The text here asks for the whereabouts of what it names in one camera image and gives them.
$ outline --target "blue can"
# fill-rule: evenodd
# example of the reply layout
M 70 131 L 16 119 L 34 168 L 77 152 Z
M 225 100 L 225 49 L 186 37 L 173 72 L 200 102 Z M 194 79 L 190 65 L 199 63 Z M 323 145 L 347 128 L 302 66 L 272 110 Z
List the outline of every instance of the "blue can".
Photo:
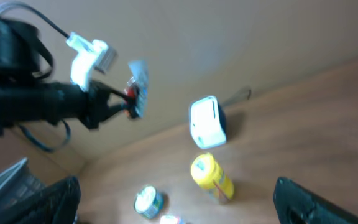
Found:
M 137 195 L 134 209 L 145 218 L 151 219 L 158 215 L 163 206 L 162 194 L 153 186 L 145 186 Z

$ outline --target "can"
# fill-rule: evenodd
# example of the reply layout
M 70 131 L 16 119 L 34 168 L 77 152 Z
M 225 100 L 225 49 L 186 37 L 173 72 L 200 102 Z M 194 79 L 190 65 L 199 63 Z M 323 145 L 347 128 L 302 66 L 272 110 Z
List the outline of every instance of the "can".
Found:
M 234 185 L 211 153 L 199 155 L 191 165 L 191 176 L 211 198 L 226 203 L 233 198 Z
M 162 209 L 162 194 L 153 186 L 146 185 L 137 193 L 134 209 L 145 218 L 154 218 Z

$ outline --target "wooden table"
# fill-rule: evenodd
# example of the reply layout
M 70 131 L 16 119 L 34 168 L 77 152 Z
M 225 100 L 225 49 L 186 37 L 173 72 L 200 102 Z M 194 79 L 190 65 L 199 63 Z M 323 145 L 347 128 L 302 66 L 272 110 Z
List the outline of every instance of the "wooden table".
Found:
M 234 181 L 233 202 L 216 205 L 193 182 L 201 150 L 184 124 L 90 164 L 80 176 L 80 218 L 158 223 L 133 210 L 137 191 L 152 184 L 168 195 L 164 214 L 193 224 L 278 223 L 279 176 L 358 215 L 358 60 L 225 111 L 229 141 L 208 152 Z

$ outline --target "yellow container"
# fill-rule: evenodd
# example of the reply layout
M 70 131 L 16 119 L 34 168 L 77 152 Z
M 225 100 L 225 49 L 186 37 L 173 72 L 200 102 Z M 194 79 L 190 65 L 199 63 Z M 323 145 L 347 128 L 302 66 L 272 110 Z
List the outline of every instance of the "yellow container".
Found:
M 198 156 L 191 165 L 194 181 L 219 203 L 233 198 L 233 182 L 223 172 L 211 153 Z

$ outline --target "can lid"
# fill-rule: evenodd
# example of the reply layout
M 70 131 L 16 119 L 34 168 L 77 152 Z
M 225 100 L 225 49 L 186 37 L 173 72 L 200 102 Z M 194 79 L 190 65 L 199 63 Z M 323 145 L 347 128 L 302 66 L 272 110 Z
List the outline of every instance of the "can lid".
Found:
M 153 186 L 146 186 L 141 190 L 135 199 L 135 210 L 139 213 L 145 212 L 153 204 L 157 190 Z
M 191 176 L 197 184 L 205 184 L 212 179 L 215 160 L 211 153 L 199 155 L 191 165 Z

